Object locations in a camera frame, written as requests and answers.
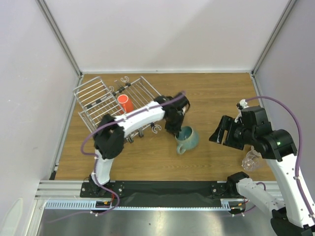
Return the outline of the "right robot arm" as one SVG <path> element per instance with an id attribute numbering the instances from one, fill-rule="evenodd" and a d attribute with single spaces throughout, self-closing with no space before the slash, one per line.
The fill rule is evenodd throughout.
<path id="1" fill-rule="evenodd" d="M 222 116 L 209 140 L 243 150 L 253 146 L 271 168 L 283 201 L 257 186 L 244 172 L 227 178 L 229 196 L 250 200 L 270 217 L 278 236 L 311 236 L 315 231 L 315 203 L 307 189 L 300 168 L 298 151 L 292 136 L 285 130 L 273 130 L 266 115 L 243 113 L 238 119 Z"/>

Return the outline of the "clear faceted glass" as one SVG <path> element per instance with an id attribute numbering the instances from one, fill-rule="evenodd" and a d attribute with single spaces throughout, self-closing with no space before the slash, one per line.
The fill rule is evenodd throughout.
<path id="1" fill-rule="evenodd" d="M 242 167 L 246 171 L 255 171 L 263 166 L 263 159 L 259 152 L 250 150 L 242 160 Z"/>

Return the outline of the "teal ceramic mug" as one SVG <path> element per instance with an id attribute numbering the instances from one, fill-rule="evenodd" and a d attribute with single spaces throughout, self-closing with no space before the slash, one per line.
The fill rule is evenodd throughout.
<path id="1" fill-rule="evenodd" d="M 187 150 L 192 150 L 199 143 L 199 135 L 191 126 L 182 126 L 181 131 L 175 136 L 177 142 L 177 153 L 184 154 Z"/>

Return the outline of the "orange mug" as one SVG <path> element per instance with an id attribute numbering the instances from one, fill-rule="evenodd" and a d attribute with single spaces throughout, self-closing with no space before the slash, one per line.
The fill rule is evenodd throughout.
<path id="1" fill-rule="evenodd" d="M 134 110 L 133 103 L 127 95 L 121 94 L 118 96 L 117 100 L 122 107 L 122 109 L 119 111 L 119 115 L 130 113 Z"/>

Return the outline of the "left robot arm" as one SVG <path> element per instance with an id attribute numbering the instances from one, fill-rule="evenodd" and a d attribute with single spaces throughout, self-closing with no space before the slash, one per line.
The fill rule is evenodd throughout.
<path id="1" fill-rule="evenodd" d="M 94 157 L 94 168 L 89 175 L 91 192 L 97 197 L 103 197 L 107 192 L 114 193 L 108 189 L 111 167 L 131 133 L 144 125 L 165 120 L 165 130 L 178 137 L 189 108 L 190 102 L 182 91 L 174 97 L 158 96 L 130 113 L 116 117 L 105 114 L 97 129 L 85 138 L 80 147 L 83 155 Z"/>

